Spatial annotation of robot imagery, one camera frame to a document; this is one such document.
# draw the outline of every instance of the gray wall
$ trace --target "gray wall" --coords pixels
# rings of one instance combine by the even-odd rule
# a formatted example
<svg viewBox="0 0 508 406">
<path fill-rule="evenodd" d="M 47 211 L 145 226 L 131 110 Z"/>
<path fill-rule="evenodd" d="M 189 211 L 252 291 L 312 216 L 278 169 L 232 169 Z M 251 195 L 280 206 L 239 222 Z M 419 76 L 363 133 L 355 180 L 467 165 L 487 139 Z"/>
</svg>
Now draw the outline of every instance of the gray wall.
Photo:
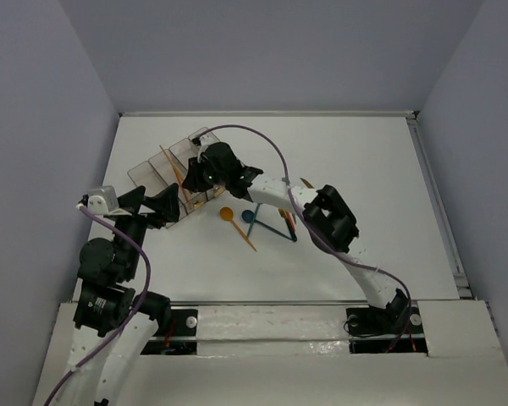
<svg viewBox="0 0 508 406">
<path fill-rule="evenodd" d="M 117 122 L 59 3 L 0 0 L 0 405 L 31 403 Z"/>
<path fill-rule="evenodd" d="M 60 0 L 120 112 L 420 109 L 481 0 Z"/>
<path fill-rule="evenodd" d="M 508 0 L 488 0 L 420 114 L 474 292 L 508 359 Z"/>
</svg>

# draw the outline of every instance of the white table surface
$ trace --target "white table surface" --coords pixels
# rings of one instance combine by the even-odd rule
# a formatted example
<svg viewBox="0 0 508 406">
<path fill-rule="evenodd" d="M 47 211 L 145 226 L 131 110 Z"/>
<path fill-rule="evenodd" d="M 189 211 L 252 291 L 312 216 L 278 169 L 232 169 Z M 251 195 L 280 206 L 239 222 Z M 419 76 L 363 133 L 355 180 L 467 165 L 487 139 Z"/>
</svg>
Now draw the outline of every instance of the white table surface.
<svg viewBox="0 0 508 406">
<path fill-rule="evenodd" d="M 103 184 L 118 195 L 134 187 L 127 171 L 202 127 L 251 126 L 271 137 L 299 177 L 316 187 L 332 184 L 357 217 L 364 261 L 376 262 L 406 282 L 414 299 L 457 299 L 445 251 L 416 151 L 404 118 L 362 117 L 142 117 L 121 118 Z M 280 160 L 263 139 L 239 129 L 215 133 L 247 165 L 282 177 Z M 254 252 L 218 212 L 254 209 L 228 193 L 210 201 L 169 230 L 149 230 L 143 248 L 152 263 L 151 290 L 172 300 L 364 299 L 347 271 L 323 254 L 298 226 L 288 242 L 254 227 Z M 285 232 L 276 209 L 262 206 L 258 219 Z M 90 238 L 109 237 L 93 225 Z M 130 286 L 141 290 L 144 266 Z"/>
</svg>

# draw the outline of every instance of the utensil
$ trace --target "utensil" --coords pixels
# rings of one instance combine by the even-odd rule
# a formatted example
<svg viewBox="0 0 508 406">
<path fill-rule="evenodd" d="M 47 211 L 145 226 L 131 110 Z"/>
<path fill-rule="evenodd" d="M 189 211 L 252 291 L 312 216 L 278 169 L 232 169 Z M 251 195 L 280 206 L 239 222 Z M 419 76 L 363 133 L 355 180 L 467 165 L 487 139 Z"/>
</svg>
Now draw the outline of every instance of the utensil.
<svg viewBox="0 0 508 406">
<path fill-rule="evenodd" d="M 251 220 L 249 221 L 249 223 L 251 225 L 248 228 L 248 232 L 246 232 L 246 237 L 251 236 L 252 228 L 254 227 L 254 220 L 256 220 L 257 212 L 260 210 L 260 206 L 261 206 L 261 204 L 259 204 L 259 203 L 256 205 L 256 211 L 254 211 L 253 215 L 251 216 Z"/>
<path fill-rule="evenodd" d="M 254 224 L 254 223 L 259 224 L 260 226 L 265 227 L 267 230 L 272 231 L 273 233 L 279 235 L 280 237 L 284 237 L 285 239 L 289 239 L 290 241 L 293 241 L 293 239 L 291 237 L 288 237 L 286 234 L 281 233 L 279 230 L 276 230 L 276 229 L 272 228 L 271 226 L 268 226 L 265 222 L 260 222 L 259 220 L 257 220 L 254 217 L 255 213 L 253 213 L 252 210 L 244 210 L 240 216 L 244 222 L 249 222 L 250 224 Z"/>
<path fill-rule="evenodd" d="M 291 217 L 294 219 L 294 224 L 297 224 L 297 221 L 295 220 L 295 213 L 291 212 Z"/>
<path fill-rule="evenodd" d="M 234 221 L 233 210 L 231 210 L 229 207 L 223 207 L 222 209 L 220 209 L 220 217 L 222 217 L 222 219 L 225 220 L 226 222 L 231 222 L 239 232 L 240 236 L 252 247 L 253 250 L 257 252 L 254 244 L 248 239 L 248 237 L 246 237 L 246 234 L 243 233 L 243 230 L 241 230 L 240 227 L 237 225 L 237 223 Z"/>
<path fill-rule="evenodd" d="M 184 179 L 183 179 L 182 175 L 180 174 L 179 169 L 174 164 L 173 160 L 168 156 L 168 153 L 166 152 L 166 150 L 163 149 L 163 146 L 160 145 L 160 149 L 162 150 L 162 152 L 165 155 L 165 157 L 168 158 L 169 165 L 171 165 L 171 168 L 173 169 L 173 172 L 175 173 L 175 177 L 179 181 L 179 187 L 180 187 L 180 190 L 183 192 L 183 196 L 185 197 L 185 203 L 188 203 L 189 199 L 188 199 L 188 197 L 186 197 L 186 191 L 183 188 L 183 181 L 184 181 Z"/>
<path fill-rule="evenodd" d="M 304 179 L 304 178 L 300 178 L 300 179 L 301 179 L 301 182 L 303 182 L 303 184 L 304 184 L 304 185 L 305 185 L 308 189 L 314 189 L 314 186 L 312 186 L 312 184 L 311 184 L 308 180 L 306 180 L 306 179 Z"/>
<path fill-rule="evenodd" d="M 279 209 L 279 214 L 286 222 L 286 227 L 288 228 L 288 231 L 290 232 L 291 240 L 294 242 L 297 241 L 297 236 L 295 235 L 295 227 L 294 227 L 294 224 L 290 220 L 290 214 L 284 209 Z"/>
<path fill-rule="evenodd" d="M 295 231 L 295 221 L 292 222 L 292 216 L 290 214 L 289 211 L 286 212 L 286 216 L 288 217 L 288 219 L 290 220 L 290 224 L 291 224 L 291 227 L 294 229 Z"/>
</svg>

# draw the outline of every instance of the purple cable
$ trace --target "purple cable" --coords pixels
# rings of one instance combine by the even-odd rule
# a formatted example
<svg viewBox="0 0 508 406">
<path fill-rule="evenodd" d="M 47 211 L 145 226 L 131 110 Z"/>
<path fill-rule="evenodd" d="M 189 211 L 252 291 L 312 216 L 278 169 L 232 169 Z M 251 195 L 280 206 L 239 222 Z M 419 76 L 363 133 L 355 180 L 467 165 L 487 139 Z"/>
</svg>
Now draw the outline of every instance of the purple cable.
<svg viewBox="0 0 508 406">
<path fill-rule="evenodd" d="M 392 273 L 385 271 L 384 269 L 380 269 L 377 266 L 357 264 L 354 261 L 352 261 L 348 256 L 338 253 L 332 247 L 330 247 L 311 226 L 309 226 L 305 222 L 305 219 L 303 218 L 303 216 L 301 214 L 301 208 L 297 205 L 297 203 L 295 203 L 294 196 L 291 193 L 290 175 L 288 174 L 288 164 L 286 163 L 286 160 L 284 159 L 284 155 L 282 154 L 282 151 L 277 147 L 277 145 L 269 137 L 267 137 L 265 134 L 262 134 L 255 129 L 252 129 L 250 127 L 246 127 L 245 125 L 240 125 L 240 124 L 218 125 L 216 127 L 212 127 L 211 129 L 206 129 L 205 131 L 200 133 L 198 135 L 198 137 L 201 137 L 207 133 L 213 132 L 217 129 L 244 129 L 246 131 L 250 131 L 251 133 L 259 135 L 264 140 L 266 140 L 269 144 L 271 144 L 271 146 L 277 151 L 277 154 L 279 154 L 280 161 L 282 161 L 282 166 L 284 167 L 284 179 L 285 179 L 286 184 L 288 185 L 288 196 L 290 197 L 290 203 L 291 203 L 292 207 L 294 208 L 295 214 L 300 219 L 300 221 L 303 223 L 303 225 L 308 230 L 308 232 L 311 234 L 311 236 L 314 239 L 316 239 L 316 242 L 319 244 L 319 246 L 324 247 L 332 256 L 337 258 L 340 262 L 343 262 L 343 263 L 348 264 L 350 266 L 355 266 L 357 268 L 365 269 L 366 271 L 378 272 L 378 273 L 385 275 L 386 277 L 389 277 L 389 278 L 393 279 L 394 281 L 398 282 L 403 287 L 403 289 L 405 289 L 406 297 L 408 298 L 408 317 L 406 318 L 405 326 L 403 327 L 402 333 L 399 334 L 397 337 L 395 337 L 390 342 L 388 350 L 386 352 L 391 351 L 394 348 L 394 346 L 399 342 L 401 336 L 406 334 L 408 325 L 410 323 L 410 316 L 412 315 L 412 297 L 411 297 L 410 291 L 408 290 L 408 287 L 405 285 L 405 283 L 403 283 L 398 277 L 396 277 Z"/>
<path fill-rule="evenodd" d="M 79 210 L 81 213 L 83 213 L 85 216 L 89 217 L 93 222 L 97 222 L 98 224 L 103 225 L 105 228 L 111 230 L 115 235 L 118 235 L 120 238 L 124 239 L 128 244 L 130 244 L 132 247 L 135 248 L 135 250 L 141 255 L 143 258 L 143 261 L 145 262 L 146 266 L 146 277 L 145 277 L 145 286 L 143 286 L 143 290 L 141 290 L 141 293 L 139 295 L 139 300 L 137 300 L 137 303 L 132 308 L 131 312 L 128 314 L 126 319 L 122 322 L 122 324 L 114 330 L 109 337 L 104 339 L 97 347 L 95 347 L 85 358 L 83 358 L 81 361 L 79 361 L 75 368 L 80 368 L 84 364 L 86 364 L 88 361 L 93 359 L 96 354 L 98 354 L 100 351 L 102 351 L 109 343 L 111 343 L 126 327 L 126 325 L 132 320 L 132 317 L 134 317 L 135 313 L 140 309 L 141 305 L 143 304 L 143 301 L 145 300 L 146 293 L 149 290 L 149 283 L 151 282 L 151 263 L 149 262 L 148 256 L 146 256 L 145 251 L 129 236 L 124 234 L 122 231 L 120 231 L 118 228 L 112 226 L 111 224 L 105 222 L 103 219 L 96 217 L 92 213 L 88 211 L 88 209 L 84 206 L 79 207 Z M 49 393 L 49 396 L 47 397 L 47 400 L 44 403 L 44 406 L 49 406 L 51 404 L 52 399 L 56 396 L 60 388 L 68 381 L 68 379 L 74 374 L 72 370 L 69 370 L 66 372 L 66 374 L 62 377 L 62 379 L 57 383 L 57 385 L 54 387 L 54 389 Z"/>
</svg>

